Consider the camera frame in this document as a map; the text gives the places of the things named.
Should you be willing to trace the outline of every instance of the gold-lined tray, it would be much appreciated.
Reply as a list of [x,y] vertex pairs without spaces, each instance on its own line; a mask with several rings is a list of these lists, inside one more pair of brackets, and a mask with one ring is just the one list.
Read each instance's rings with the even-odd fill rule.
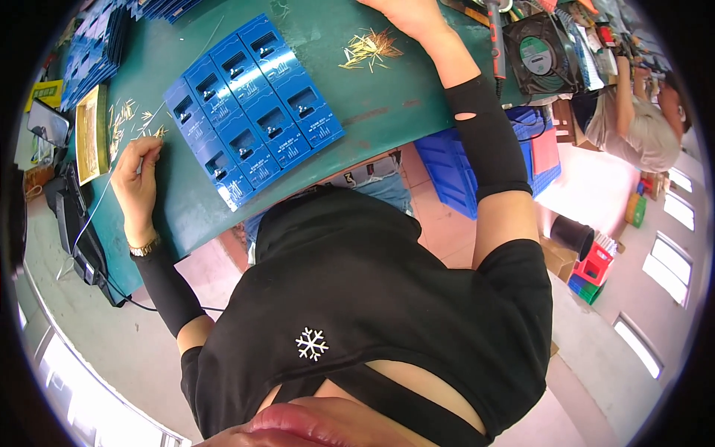
[[97,85],[77,104],[74,128],[79,184],[84,185],[109,171],[106,85]]

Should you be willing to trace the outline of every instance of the pink floor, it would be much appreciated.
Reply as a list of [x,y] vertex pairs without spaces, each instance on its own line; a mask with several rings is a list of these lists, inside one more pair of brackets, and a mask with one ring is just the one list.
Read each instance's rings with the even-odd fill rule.
[[[475,222],[443,205],[437,197],[415,145],[402,146],[403,179],[412,192],[415,218],[425,246],[449,268],[469,268],[474,251]],[[616,235],[622,228],[628,196],[640,174],[605,152],[559,144],[561,177],[536,201],[572,220]]]
[[[415,218],[423,233],[420,244],[449,268],[469,268],[474,250],[475,222],[443,205],[435,192],[415,145],[402,146],[405,186],[412,192]],[[628,196],[638,183],[638,172],[604,152],[570,144],[558,146],[562,175],[536,199],[543,206],[607,234],[618,232]],[[246,268],[240,232],[226,231],[177,265],[203,305],[224,308]],[[142,287],[134,294],[140,303],[149,297]]]

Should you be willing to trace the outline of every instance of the smartphone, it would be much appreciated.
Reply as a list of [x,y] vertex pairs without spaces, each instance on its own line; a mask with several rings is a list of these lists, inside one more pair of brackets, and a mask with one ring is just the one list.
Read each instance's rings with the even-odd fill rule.
[[69,120],[37,98],[32,100],[30,106],[27,129],[57,147],[67,147]]

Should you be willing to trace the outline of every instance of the hand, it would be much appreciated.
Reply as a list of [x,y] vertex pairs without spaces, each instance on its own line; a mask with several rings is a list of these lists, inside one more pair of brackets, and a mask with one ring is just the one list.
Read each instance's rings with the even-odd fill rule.
[[649,77],[652,77],[652,76],[653,76],[651,73],[652,73],[652,72],[651,72],[651,69],[649,69],[649,68],[636,67],[635,73],[634,73],[633,76],[634,76],[635,78],[646,79],[646,78],[649,78]]
[[[152,224],[152,211],[157,201],[154,166],[163,143],[156,137],[131,141],[112,174],[112,189],[124,213],[124,233],[131,247],[144,247],[157,236]],[[142,171],[137,174],[139,166]]]
[[357,0],[377,9],[400,31],[423,43],[452,32],[436,0]]
[[616,66],[618,67],[619,76],[627,76],[631,78],[631,61],[625,56],[616,57]]

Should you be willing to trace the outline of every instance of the black fan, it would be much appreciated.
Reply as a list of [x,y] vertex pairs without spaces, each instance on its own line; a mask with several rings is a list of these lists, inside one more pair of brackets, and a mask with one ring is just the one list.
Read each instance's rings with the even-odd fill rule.
[[572,43],[546,12],[504,27],[506,53],[524,94],[576,93]]

